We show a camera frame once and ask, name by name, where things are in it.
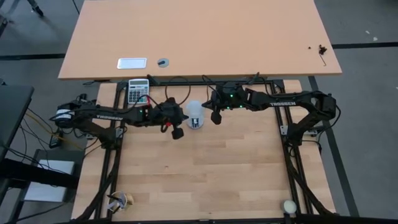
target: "wooden tabletop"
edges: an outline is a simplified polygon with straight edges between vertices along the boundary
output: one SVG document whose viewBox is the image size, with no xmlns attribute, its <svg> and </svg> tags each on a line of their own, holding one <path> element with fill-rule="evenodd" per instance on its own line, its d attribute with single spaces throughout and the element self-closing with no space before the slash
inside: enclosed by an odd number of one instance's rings
<svg viewBox="0 0 398 224">
<path fill-rule="evenodd" d="M 119 58 L 146 58 L 147 65 L 120 70 Z M 168 67 L 158 66 L 161 58 Z M 341 74 L 313 0 L 85 1 L 59 78 L 257 72 Z"/>
<path fill-rule="evenodd" d="M 301 91 L 297 80 L 285 81 L 285 87 L 288 93 Z M 264 91 L 264 85 L 250 88 Z M 102 84 L 98 103 L 112 106 L 115 89 L 114 83 Z M 169 97 L 177 102 L 187 91 L 187 86 L 168 87 Z M 164 87 L 150 87 L 150 95 L 164 101 Z M 187 103 L 190 100 L 205 101 L 206 87 L 193 86 Z M 298 107 L 291 107 L 291 112 L 295 122 L 307 114 Z M 210 113 L 206 110 L 200 129 L 192 130 L 183 123 L 185 135 L 179 140 L 172 139 L 171 130 L 161 133 L 160 127 L 128 126 L 117 190 L 131 193 L 134 204 L 116 213 L 114 221 L 283 217 L 281 202 L 291 196 L 275 110 L 224 111 L 218 126 L 211 122 Z M 107 121 L 96 122 L 109 126 Z M 326 208 L 334 210 L 317 145 L 304 142 L 300 152 L 308 186 Z M 86 157 L 73 218 L 98 190 L 103 159 L 104 149 Z"/>
</svg>

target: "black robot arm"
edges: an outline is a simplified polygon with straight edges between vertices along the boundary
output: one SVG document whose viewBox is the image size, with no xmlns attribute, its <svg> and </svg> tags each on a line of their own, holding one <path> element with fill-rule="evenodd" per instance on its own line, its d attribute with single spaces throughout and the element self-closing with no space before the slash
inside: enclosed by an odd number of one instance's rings
<svg viewBox="0 0 398 224">
<path fill-rule="evenodd" d="M 113 109 L 107 106 L 95 105 L 90 101 L 72 101 L 60 105 L 52 120 L 59 128 L 77 128 L 84 133 L 96 136 L 103 147 L 114 147 L 117 138 L 123 134 L 123 130 L 115 128 L 103 128 L 91 120 L 93 118 L 111 121 L 123 121 L 127 125 L 135 127 L 160 126 L 160 131 L 166 132 L 169 126 L 173 126 L 173 139 L 183 136 L 183 130 L 178 126 L 187 119 L 181 107 L 176 104 L 174 98 L 152 107 L 145 105 L 128 109 Z"/>
<path fill-rule="evenodd" d="M 202 106 L 213 110 L 211 120 L 215 124 L 221 123 L 222 110 L 246 108 L 262 111 L 276 106 L 301 106 L 308 111 L 308 115 L 300 122 L 289 125 L 287 130 L 287 140 L 294 146 L 302 144 L 304 132 L 309 131 L 318 122 L 328 121 L 336 116 L 336 100 L 320 91 L 268 95 L 249 88 L 243 90 L 243 87 L 235 82 L 217 86 L 211 93 L 211 100 Z"/>
</svg>

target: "calculator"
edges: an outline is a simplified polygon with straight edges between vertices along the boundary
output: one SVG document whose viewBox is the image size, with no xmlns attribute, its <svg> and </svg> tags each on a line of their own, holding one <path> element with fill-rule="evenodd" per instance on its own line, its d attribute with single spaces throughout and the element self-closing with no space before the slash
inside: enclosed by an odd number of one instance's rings
<svg viewBox="0 0 398 224">
<path fill-rule="evenodd" d="M 146 96 L 149 95 L 149 80 L 145 78 L 135 78 L 129 80 L 129 98 L 127 102 L 129 104 L 134 104 L 138 100 L 137 104 L 147 104 L 148 99 Z"/>
</svg>

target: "black metal frame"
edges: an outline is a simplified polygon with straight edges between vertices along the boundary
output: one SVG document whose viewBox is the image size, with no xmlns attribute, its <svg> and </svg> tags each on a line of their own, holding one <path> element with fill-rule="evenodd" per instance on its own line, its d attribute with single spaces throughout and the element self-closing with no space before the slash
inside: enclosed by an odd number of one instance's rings
<svg viewBox="0 0 398 224">
<path fill-rule="evenodd" d="M 160 82 L 159 80 L 156 80 L 154 77 L 148 75 L 147 78 L 150 80 L 151 86 L 184 86 L 187 85 L 186 81 L 178 82 L 167 82 L 163 81 Z M 215 80 L 215 83 L 217 84 L 222 84 L 224 82 L 231 81 L 231 80 Z M 316 80 L 314 77 L 310 77 L 310 83 L 312 85 L 313 90 L 317 89 L 317 84 Z M 200 81 L 195 81 L 192 80 L 189 83 L 190 85 L 207 85 L 207 82 L 204 82 L 203 80 Z M 253 84 L 264 84 L 264 81 L 255 81 Z M 267 80 L 266 85 L 271 86 L 271 93 L 275 94 L 277 93 L 276 87 L 280 90 L 281 93 L 285 93 L 285 88 L 284 88 L 284 83 L 283 80 Z M 120 84 L 118 83 L 117 91 L 116 91 L 116 96 L 115 96 L 115 102 L 114 102 L 114 107 L 117 107 L 120 96 L 121 96 L 121 90 L 126 87 L 125 83 Z M 124 99 L 124 108 L 127 106 L 127 98 L 125 97 Z M 286 120 L 287 124 L 292 123 L 292 116 L 290 113 L 290 109 L 288 106 L 284 107 L 285 115 L 286 115 Z M 277 122 L 279 126 L 284 125 L 284 121 L 282 119 L 282 114 L 280 111 L 280 108 L 276 107 L 275 108 L 275 113 L 277 116 Z M 329 122 L 324 123 L 324 125 L 327 127 L 330 125 Z M 169 224 L 169 223 L 178 223 L 178 224 L 192 224 L 192 223 L 209 223 L 209 224 L 217 224 L 217 223 L 252 223 L 252 224 L 257 224 L 257 223 L 398 223 L 398 220 L 386 220 L 386 219 L 378 219 L 378 218 L 359 218 L 358 214 L 358 209 L 356 208 L 356 204 L 353 198 L 353 194 L 351 191 L 351 188 L 348 183 L 348 178 L 345 174 L 345 170 L 341 161 L 340 153 L 338 153 L 338 148 L 337 148 L 337 143 L 336 140 L 333 136 L 333 131 L 329 129 L 328 132 L 326 132 L 326 135 L 328 136 L 328 141 L 330 148 L 332 150 L 333 160 L 335 162 L 336 168 L 338 169 L 339 173 L 339 179 L 341 181 L 341 185 L 343 187 L 343 191 L 345 192 L 345 198 L 349 207 L 349 212 L 350 212 L 350 217 L 342 217 L 339 215 L 335 214 L 321 214 L 321 215 L 314 215 L 313 214 L 313 205 L 310 200 L 311 195 L 307 195 L 306 191 L 303 190 L 303 197 L 304 197 L 304 204 L 305 204 L 305 213 L 302 212 L 302 208 L 300 208 L 300 202 L 299 202 L 299 196 L 297 193 L 297 187 L 296 187 L 296 180 L 297 178 L 301 179 L 302 183 L 306 183 L 305 181 L 305 174 L 303 170 L 303 165 L 300 157 L 300 151 L 297 147 L 293 148 L 294 154 L 295 154 L 295 162 L 297 165 L 297 174 L 296 177 L 289 172 L 289 164 L 292 164 L 291 161 L 291 156 L 289 154 L 289 149 L 288 146 L 285 143 L 285 138 L 283 135 L 280 134 L 280 139 L 282 143 L 282 148 L 284 152 L 284 159 L 287 167 L 287 174 L 288 174 L 288 179 L 289 179 L 289 185 L 290 185 L 290 193 L 292 195 L 292 200 L 296 203 L 297 205 L 297 212 L 296 212 L 296 217 L 291 218 L 290 215 L 284 214 L 283 218 L 256 218 L 256 219 L 229 219 L 229 220 L 166 220 L 166 221 L 127 221 L 127 222 L 112 222 L 112 213 L 110 211 L 107 212 L 106 218 L 101 218 L 101 209 L 98 211 L 98 216 L 95 217 L 96 220 L 87 220 L 90 223 L 96 223 L 98 222 L 107 222 L 107 223 L 133 223 L 133 224 Z M 105 173 L 103 180 L 106 180 L 106 174 L 108 173 L 108 165 L 110 162 L 110 156 L 108 156 L 108 153 L 110 153 L 110 150 L 107 150 L 105 156 L 104 156 L 104 167 L 103 167 L 103 173 Z M 119 161 L 121 157 L 121 148 L 116 150 L 116 155 L 114 158 L 114 162 L 116 163 L 117 167 L 119 166 Z M 115 170 L 115 175 L 118 175 L 118 169 Z M 114 178 L 112 183 L 111 183 L 111 192 L 116 190 L 116 184 L 117 184 L 117 178 Z"/>
</svg>

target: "light wood desk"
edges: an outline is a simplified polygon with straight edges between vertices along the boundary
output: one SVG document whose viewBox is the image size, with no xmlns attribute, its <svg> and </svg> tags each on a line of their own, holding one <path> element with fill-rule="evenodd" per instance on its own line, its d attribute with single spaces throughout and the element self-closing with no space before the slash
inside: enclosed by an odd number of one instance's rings
<svg viewBox="0 0 398 224">
<path fill-rule="evenodd" d="M 264 91 L 264 85 L 250 88 Z M 114 83 L 102 84 L 98 103 L 112 106 L 115 89 Z M 300 82 L 287 80 L 285 89 L 301 91 Z M 168 87 L 169 97 L 177 102 L 187 91 L 187 86 Z M 151 87 L 150 95 L 158 103 L 164 101 L 164 87 Z M 189 100 L 205 101 L 206 86 L 193 86 Z M 298 107 L 291 107 L 291 112 L 294 122 L 307 114 Z M 170 130 L 161 133 L 160 127 L 128 126 L 117 190 L 132 193 L 135 203 L 126 212 L 114 214 L 114 221 L 283 217 L 280 205 L 290 199 L 290 190 L 275 110 L 224 111 L 218 126 L 211 122 L 210 113 L 206 110 L 201 129 L 192 130 L 183 123 L 185 136 L 179 140 L 172 139 Z M 300 152 L 308 186 L 333 211 L 317 145 L 304 142 Z M 72 218 L 81 215 L 96 194 L 103 159 L 103 149 L 85 159 Z"/>
<path fill-rule="evenodd" d="M 318 54 L 320 44 L 328 49 L 326 65 Z M 118 70 L 119 58 L 147 58 L 147 66 Z M 160 58 L 170 65 L 160 68 Z M 313 0 L 85 1 L 59 78 L 257 72 L 341 74 Z"/>
</svg>

